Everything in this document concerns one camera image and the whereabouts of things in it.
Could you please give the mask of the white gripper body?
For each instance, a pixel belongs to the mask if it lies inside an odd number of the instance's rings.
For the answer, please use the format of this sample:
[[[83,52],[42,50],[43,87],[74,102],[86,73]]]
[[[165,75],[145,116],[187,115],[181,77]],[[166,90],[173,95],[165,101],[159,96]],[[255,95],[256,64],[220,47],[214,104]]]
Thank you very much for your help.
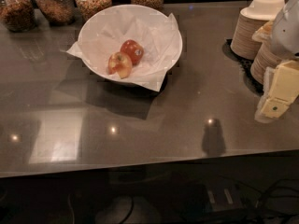
[[[288,0],[274,19],[270,49],[283,59],[299,58],[299,0]]]

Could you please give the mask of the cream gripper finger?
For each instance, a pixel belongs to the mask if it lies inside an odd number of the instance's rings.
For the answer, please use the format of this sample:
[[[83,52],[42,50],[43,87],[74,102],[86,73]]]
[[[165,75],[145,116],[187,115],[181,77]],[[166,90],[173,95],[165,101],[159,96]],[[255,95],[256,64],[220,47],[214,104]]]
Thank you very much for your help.
[[[265,42],[271,37],[273,21],[268,21],[263,26],[261,26],[257,31],[252,35],[252,39],[256,42]]]
[[[287,61],[276,68],[267,67],[263,79],[260,113],[270,119],[280,118],[299,96],[299,62]]]

